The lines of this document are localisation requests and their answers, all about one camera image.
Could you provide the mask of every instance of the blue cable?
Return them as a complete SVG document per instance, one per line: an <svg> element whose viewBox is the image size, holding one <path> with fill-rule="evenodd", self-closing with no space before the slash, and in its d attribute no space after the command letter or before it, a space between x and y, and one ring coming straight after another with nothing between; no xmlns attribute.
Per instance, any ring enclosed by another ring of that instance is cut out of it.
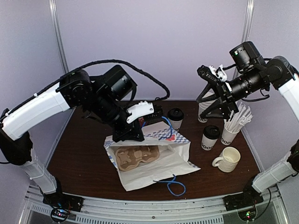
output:
<svg viewBox="0 0 299 224"><path fill-rule="evenodd" d="M59 205L60 207L62 207L60 203L58 203L58 205ZM63 212L65 212L65 210L61 209L60 212L63 213Z"/></svg>
<svg viewBox="0 0 299 224"><path fill-rule="evenodd" d="M157 182L157 183L167 183L167 188L168 188L169 192L170 192L172 195L174 195L174 196L176 196L176 197L179 197L179 196L182 196L184 193L186 193L186 186L185 186L183 183L181 183L181 182L177 182L177 181L175 181L176 178L177 178L177 177L173 174L173 179L172 179L171 181L154 181L154 182ZM184 192L181 193L181 194L179 194L179 195L173 193L172 190L170 189L170 185L171 185L172 183L176 183L176 184L179 184L179 185L183 186L183 188L184 188Z"/></svg>
<svg viewBox="0 0 299 224"><path fill-rule="evenodd" d="M167 121L167 123L168 123L168 125L170 127L170 131L171 131L170 136L168 138L166 138L166 139L171 139L171 137L172 137L172 125L171 125L171 123L170 123L170 121L168 120L167 117L162 116L162 118Z"/></svg>

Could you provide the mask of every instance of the purple wall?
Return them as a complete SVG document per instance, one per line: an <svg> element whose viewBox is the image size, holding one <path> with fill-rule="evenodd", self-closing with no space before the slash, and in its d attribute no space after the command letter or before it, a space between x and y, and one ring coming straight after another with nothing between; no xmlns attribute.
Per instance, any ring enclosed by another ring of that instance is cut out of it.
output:
<svg viewBox="0 0 299 224"><path fill-rule="evenodd" d="M13 108L63 74L48 1L0 1L0 110ZM30 130L41 161L68 118L59 114ZM0 161L5 161L0 152ZM0 223L17 223L29 185L13 165L0 165Z"/></svg>
<svg viewBox="0 0 299 224"><path fill-rule="evenodd" d="M250 40L264 57L284 56L299 68L299 2L255 1ZM278 91L266 101L251 103L254 118L247 131L265 169L284 156L299 138L299 122ZM292 224L299 223L299 178L279 184Z"/></svg>
<svg viewBox="0 0 299 224"><path fill-rule="evenodd" d="M100 59L123 59L166 84L171 99L195 99L206 82L202 64L233 64L229 51L240 43L246 1L82 0L57 1L70 69ZM88 68L103 74L112 65ZM129 68L138 99L164 91Z"/></svg>

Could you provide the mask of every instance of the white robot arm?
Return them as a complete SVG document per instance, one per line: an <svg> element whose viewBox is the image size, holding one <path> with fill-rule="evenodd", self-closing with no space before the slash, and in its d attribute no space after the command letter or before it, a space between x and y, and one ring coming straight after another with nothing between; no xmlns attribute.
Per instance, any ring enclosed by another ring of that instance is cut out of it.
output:
<svg viewBox="0 0 299 224"><path fill-rule="evenodd" d="M202 112L200 115L202 118L229 119L231 111L238 112L235 103L237 100L254 102L266 99L269 96L264 95L264 98L255 100L244 98L257 90L261 93L262 90L269 91L272 85L286 99L299 120L299 73L296 68L282 56L264 59L252 42L240 44L230 51L230 55L235 64L223 70L236 66L241 73L239 77L231 81L223 82L204 65L197 70L198 75L208 81L207 86L198 96L197 102L214 100L214 103ZM210 89L213 89L215 94L203 98ZM220 110L220 113L214 113L216 109ZM298 172L299 141L280 161L252 178L242 194L225 197L227 210L240 209L261 201L261 192Z"/></svg>
<svg viewBox="0 0 299 224"><path fill-rule="evenodd" d="M121 60L102 60L83 65L60 77L39 93L12 110L5 109L0 118L0 149L11 164L23 169L31 180L41 189L44 202L55 208L80 211L82 198L62 193L61 184L41 163L33 149L28 130L47 118L77 106L84 111L93 112L97 117L87 116L108 124L113 130L113 140L143 141L144 136L138 118L160 114L162 109L149 102L140 102L129 107L120 104L126 95L136 94L137 84L120 66L116 65L104 75L88 76L83 70L99 63L122 63L150 78L162 86L169 97L169 90L150 74Z"/></svg>

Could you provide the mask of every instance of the paper cup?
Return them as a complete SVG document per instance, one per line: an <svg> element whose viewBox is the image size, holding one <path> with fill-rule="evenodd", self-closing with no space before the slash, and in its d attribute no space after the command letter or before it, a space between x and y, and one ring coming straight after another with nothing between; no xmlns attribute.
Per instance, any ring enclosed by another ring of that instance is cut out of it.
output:
<svg viewBox="0 0 299 224"><path fill-rule="evenodd" d="M200 114L205 110L205 108L202 108L202 106L199 104L198 106L198 116L197 116L197 119L199 122L201 123L206 123L207 122L207 118L201 118L200 117Z"/></svg>
<svg viewBox="0 0 299 224"><path fill-rule="evenodd" d="M206 151L211 150L219 137L220 130L217 126L206 126L202 134L201 147Z"/></svg>
<svg viewBox="0 0 299 224"><path fill-rule="evenodd" d="M183 122L183 120L176 121L176 120L171 120L170 118L168 118L168 120L170 121L172 128L175 130L179 130Z"/></svg>
<svg viewBox="0 0 299 224"><path fill-rule="evenodd" d="M168 111L167 116L172 128L179 131L184 119L184 112L179 108L173 108Z"/></svg>
<svg viewBox="0 0 299 224"><path fill-rule="evenodd" d="M202 141L201 141L201 147L206 150L209 151L213 148L213 146L215 145L217 139L209 139L207 138L204 134L202 135Z"/></svg>
<svg viewBox="0 0 299 224"><path fill-rule="evenodd" d="M213 167L218 167L219 170L225 173L232 172L241 159L240 152L233 147L226 147L219 157L212 162Z"/></svg>
<svg viewBox="0 0 299 224"><path fill-rule="evenodd" d="M228 146L230 143L232 143L232 141L235 139L236 135L239 133L238 132L230 132L226 129L226 127L224 127L223 129L223 133L221 136L221 142L223 145Z"/></svg>

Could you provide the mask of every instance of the white ceramic mug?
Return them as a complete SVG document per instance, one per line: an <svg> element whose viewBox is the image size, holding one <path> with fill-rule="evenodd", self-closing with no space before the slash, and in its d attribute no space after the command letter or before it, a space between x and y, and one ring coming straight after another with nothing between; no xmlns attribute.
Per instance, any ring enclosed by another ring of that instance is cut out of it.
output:
<svg viewBox="0 0 299 224"><path fill-rule="evenodd" d="M222 132L222 136L221 136L222 144L228 146L230 143L232 143L232 141L235 139L235 137L237 136L237 134L239 132L240 131L230 132L224 127L223 132Z"/></svg>
<svg viewBox="0 0 299 224"><path fill-rule="evenodd" d="M226 147L220 156L213 160L212 166L218 167L222 172L230 173L235 169L240 159L240 152L236 148Z"/></svg>

